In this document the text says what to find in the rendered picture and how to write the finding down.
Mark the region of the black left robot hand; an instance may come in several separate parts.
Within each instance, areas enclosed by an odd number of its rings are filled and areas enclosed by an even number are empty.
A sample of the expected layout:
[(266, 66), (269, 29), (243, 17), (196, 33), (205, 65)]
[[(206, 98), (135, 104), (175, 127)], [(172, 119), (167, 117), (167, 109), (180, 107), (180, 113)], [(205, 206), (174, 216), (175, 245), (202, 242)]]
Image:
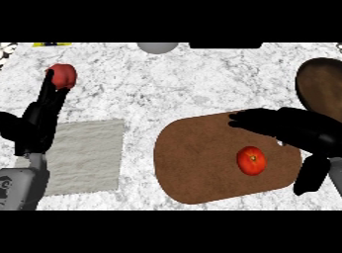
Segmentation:
[(0, 136), (16, 142), (16, 155), (47, 153), (56, 139), (59, 113), (70, 91), (57, 88), (53, 82), (56, 72), (50, 69), (42, 85), (41, 95), (19, 118), (0, 112)]

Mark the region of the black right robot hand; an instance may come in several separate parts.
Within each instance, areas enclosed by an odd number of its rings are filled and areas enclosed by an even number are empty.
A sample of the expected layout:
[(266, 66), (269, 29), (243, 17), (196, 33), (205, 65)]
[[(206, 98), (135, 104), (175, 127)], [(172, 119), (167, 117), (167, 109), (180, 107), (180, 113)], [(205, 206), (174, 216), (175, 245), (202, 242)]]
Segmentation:
[(342, 158), (342, 123), (331, 117), (283, 107), (249, 109), (230, 115), (230, 127), (272, 136), (310, 152), (300, 169), (294, 193), (317, 192), (331, 171), (331, 158)]

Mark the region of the dark brown pan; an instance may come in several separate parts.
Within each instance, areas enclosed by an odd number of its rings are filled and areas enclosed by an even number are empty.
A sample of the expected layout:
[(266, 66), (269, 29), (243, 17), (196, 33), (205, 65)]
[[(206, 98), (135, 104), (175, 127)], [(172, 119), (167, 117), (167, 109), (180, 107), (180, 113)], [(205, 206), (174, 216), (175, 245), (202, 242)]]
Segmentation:
[(297, 71), (295, 90), (306, 108), (342, 123), (342, 61), (310, 59)]

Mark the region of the red tomato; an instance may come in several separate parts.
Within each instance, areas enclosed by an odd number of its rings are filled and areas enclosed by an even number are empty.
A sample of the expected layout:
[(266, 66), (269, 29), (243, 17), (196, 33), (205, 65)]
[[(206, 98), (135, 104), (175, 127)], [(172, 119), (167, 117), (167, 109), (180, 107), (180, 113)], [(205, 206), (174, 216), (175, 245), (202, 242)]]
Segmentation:
[(264, 151), (257, 146), (246, 146), (238, 152), (238, 165), (249, 176), (258, 176), (269, 167), (269, 159)]

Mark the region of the brown wooden cutting board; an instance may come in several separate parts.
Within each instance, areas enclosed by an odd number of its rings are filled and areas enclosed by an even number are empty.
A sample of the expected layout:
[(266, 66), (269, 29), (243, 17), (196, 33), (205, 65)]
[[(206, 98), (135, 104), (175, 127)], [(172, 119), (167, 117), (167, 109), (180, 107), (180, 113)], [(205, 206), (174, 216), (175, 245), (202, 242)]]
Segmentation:
[[(300, 149), (229, 126), (227, 113), (174, 121), (155, 148), (156, 174), (168, 195), (184, 204), (202, 204), (288, 187), (298, 176)], [(238, 153), (258, 147), (269, 160), (266, 171), (249, 176), (238, 164)]]

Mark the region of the pale grey placemat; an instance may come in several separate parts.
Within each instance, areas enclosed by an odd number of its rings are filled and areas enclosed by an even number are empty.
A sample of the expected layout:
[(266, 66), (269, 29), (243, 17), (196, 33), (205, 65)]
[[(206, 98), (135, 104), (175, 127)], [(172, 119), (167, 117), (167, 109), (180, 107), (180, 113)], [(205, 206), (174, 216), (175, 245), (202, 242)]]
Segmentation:
[(116, 190), (122, 162), (125, 121), (66, 123), (57, 126), (48, 151), (48, 196)]

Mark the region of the red apple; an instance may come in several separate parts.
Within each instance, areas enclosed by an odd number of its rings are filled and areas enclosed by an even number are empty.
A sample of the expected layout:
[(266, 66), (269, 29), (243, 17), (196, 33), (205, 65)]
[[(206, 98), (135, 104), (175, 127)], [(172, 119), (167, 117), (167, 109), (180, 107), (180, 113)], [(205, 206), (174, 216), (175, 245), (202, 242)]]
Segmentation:
[(75, 67), (70, 64), (59, 63), (51, 67), (51, 70), (56, 72), (53, 82), (57, 85), (57, 88), (72, 89), (78, 78)]

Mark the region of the yellow flat object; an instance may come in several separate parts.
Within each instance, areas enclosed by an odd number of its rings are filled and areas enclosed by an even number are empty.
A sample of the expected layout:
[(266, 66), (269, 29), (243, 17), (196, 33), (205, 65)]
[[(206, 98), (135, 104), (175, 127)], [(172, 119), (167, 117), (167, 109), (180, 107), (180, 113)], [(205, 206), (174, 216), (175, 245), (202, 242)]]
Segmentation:
[(35, 42), (33, 47), (44, 47), (44, 46), (66, 46), (72, 45), (72, 42)]

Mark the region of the grey round bowl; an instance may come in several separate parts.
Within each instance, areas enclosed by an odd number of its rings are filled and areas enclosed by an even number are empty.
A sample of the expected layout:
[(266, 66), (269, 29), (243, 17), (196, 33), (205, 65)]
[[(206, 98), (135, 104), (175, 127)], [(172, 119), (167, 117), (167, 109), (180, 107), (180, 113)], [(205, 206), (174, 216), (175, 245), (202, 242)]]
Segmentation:
[(171, 52), (178, 46), (177, 42), (140, 42), (140, 49), (152, 54), (164, 54)]

